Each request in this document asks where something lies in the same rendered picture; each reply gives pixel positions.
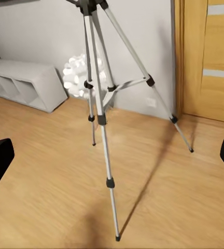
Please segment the camera tripod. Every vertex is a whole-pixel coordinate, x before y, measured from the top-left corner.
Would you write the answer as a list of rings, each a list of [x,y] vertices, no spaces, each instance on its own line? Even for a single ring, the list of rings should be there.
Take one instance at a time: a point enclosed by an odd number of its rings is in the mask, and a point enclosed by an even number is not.
[[[105,160],[106,160],[106,168],[107,168],[107,176],[108,176],[106,185],[107,185],[107,188],[110,188],[110,195],[111,195],[111,202],[112,202],[112,207],[113,207],[115,230],[116,230],[116,241],[119,242],[120,235],[119,235],[119,229],[118,229],[116,205],[115,205],[115,198],[114,198],[115,182],[114,182],[114,178],[112,178],[112,173],[111,173],[109,150],[108,150],[106,128],[105,128],[105,125],[107,124],[106,123],[106,111],[109,107],[111,100],[113,99],[113,96],[117,93],[117,91],[134,86],[136,84],[141,84],[143,82],[146,82],[149,87],[152,87],[153,91],[155,92],[158,99],[160,100],[163,107],[165,108],[166,112],[168,113],[170,120],[175,125],[178,132],[180,133],[185,143],[187,144],[189,150],[191,152],[194,152],[194,150],[190,148],[189,144],[184,138],[182,132],[180,131],[179,127],[176,124],[176,122],[178,121],[177,117],[171,114],[165,102],[163,101],[162,97],[159,95],[155,87],[155,81],[153,80],[152,76],[147,73],[140,58],[138,57],[137,53],[135,52],[129,40],[127,39],[125,33],[122,31],[113,13],[111,12],[106,0],[66,0],[66,1],[72,4],[75,4],[77,7],[80,8],[80,12],[81,12],[82,33],[83,33],[83,40],[84,40],[84,50],[85,50],[84,54],[85,54],[86,75],[87,75],[87,80],[85,81],[84,86],[88,88],[88,91],[89,91],[88,98],[89,98],[89,104],[90,104],[90,116],[88,117],[88,121],[90,121],[92,124],[93,146],[95,146],[96,145],[95,136],[94,136],[94,120],[95,120],[94,117],[95,116],[93,115],[93,101],[92,101],[93,100],[92,99],[93,98],[92,88],[94,87],[95,97],[96,97],[96,102],[97,102],[97,120],[98,120],[98,125],[101,125],[103,146],[104,146],[104,153],[105,153]],[[100,28],[100,22],[97,16],[97,7],[96,7],[97,4],[100,4],[100,6],[106,12],[110,21],[114,25],[118,34],[122,38],[123,42],[127,46],[134,60],[138,64],[140,70],[142,71],[144,75],[143,77],[132,80],[132,81],[128,81],[122,84],[118,84],[118,85],[114,84],[112,73],[111,73],[111,68],[109,65],[106,48],[105,48],[105,44],[103,40],[103,35],[102,35],[101,28]],[[98,58],[96,55],[95,41],[97,43],[97,46],[100,52],[102,66],[103,66],[104,73],[105,73],[106,80],[107,80],[106,84],[100,81],[100,73],[99,73],[99,65],[97,63]],[[102,98],[101,89],[107,91],[104,99]]]

